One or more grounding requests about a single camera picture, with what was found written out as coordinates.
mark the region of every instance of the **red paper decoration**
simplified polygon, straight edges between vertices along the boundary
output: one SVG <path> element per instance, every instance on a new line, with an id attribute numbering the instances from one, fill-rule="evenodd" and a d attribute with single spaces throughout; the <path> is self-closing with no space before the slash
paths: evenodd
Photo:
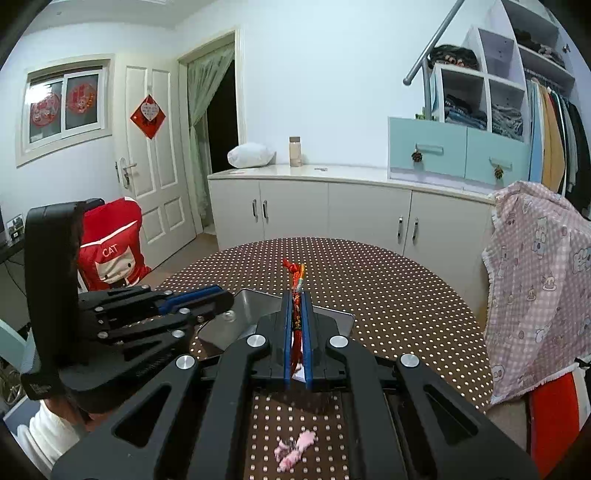
<path id="1" fill-rule="evenodd" d="M 151 95 L 148 95 L 137 110 L 131 115 L 131 121 L 135 123 L 150 140 L 154 138 L 154 135 L 156 135 L 156 132 L 160 128 L 160 125 L 162 125 L 162 122 L 164 122 L 165 118 L 166 115 L 164 115 L 164 112 L 160 109 Z"/>
<path id="2" fill-rule="evenodd" d="M 60 111 L 61 99 L 56 93 L 49 93 L 43 100 L 31 105 L 31 122 L 38 127 L 49 125 Z"/>
<path id="3" fill-rule="evenodd" d="M 95 104 L 96 89 L 90 83 L 82 83 L 66 96 L 66 107 L 72 113 L 85 113 Z"/>

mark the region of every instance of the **red cushion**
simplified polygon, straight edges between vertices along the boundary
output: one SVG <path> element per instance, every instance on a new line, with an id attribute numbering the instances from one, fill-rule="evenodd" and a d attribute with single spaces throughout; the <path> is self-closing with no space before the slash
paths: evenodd
<path id="1" fill-rule="evenodd" d="M 579 434 L 579 404 L 573 374 L 530 393 L 531 456 L 544 478 Z"/>
<path id="2" fill-rule="evenodd" d="M 78 268 L 89 290 L 135 285 L 150 272 L 139 247 L 142 212 L 118 199 L 86 212 Z"/>

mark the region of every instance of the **blue drawer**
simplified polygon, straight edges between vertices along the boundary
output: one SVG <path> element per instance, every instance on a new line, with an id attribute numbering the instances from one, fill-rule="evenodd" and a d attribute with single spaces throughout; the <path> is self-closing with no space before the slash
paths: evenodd
<path id="1" fill-rule="evenodd" d="M 463 177 L 466 130 L 460 125 L 389 117 L 390 166 Z M 423 155 L 420 162 L 413 161 L 415 149 Z"/>
<path id="2" fill-rule="evenodd" d="M 469 128 L 466 178 L 496 187 L 505 187 L 516 180 L 527 180 L 530 172 L 528 152 L 528 144 Z M 503 171 L 500 180 L 495 178 L 497 167 Z"/>

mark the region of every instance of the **white bag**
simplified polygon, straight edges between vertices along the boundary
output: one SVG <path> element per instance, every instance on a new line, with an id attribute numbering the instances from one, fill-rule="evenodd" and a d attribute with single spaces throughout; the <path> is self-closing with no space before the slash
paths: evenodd
<path id="1" fill-rule="evenodd" d="M 265 145 L 245 143 L 228 152 L 228 163 L 236 168 L 262 167 L 271 161 L 273 155 L 275 152 Z"/>

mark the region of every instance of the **door frame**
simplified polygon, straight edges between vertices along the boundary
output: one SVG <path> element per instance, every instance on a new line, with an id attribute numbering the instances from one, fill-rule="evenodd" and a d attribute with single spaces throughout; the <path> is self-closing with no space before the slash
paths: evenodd
<path id="1" fill-rule="evenodd" d="M 243 89 L 243 45 L 242 30 L 239 27 L 232 27 L 217 33 L 213 37 L 202 41 L 197 47 L 178 57 L 178 100 L 180 107 L 180 126 L 181 140 L 183 143 L 183 160 L 185 165 L 185 174 L 187 180 L 187 190 L 189 191 L 189 200 L 191 214 L 195 230 L 200 228 L 203 232 L 201 216 L 197 208 L 197 193 L 195 192 L 195 182 L 193 165 L 191 163 L 190 141 L 189 141 L 189 94 L 187 91 L 187 65 L 199 57 L 234 43 L 234 66 L 236 74 L 236 121 L 238 123 L 238 144 L 246 143 L 246 119 L 244 111 L 244 89 Z"/>

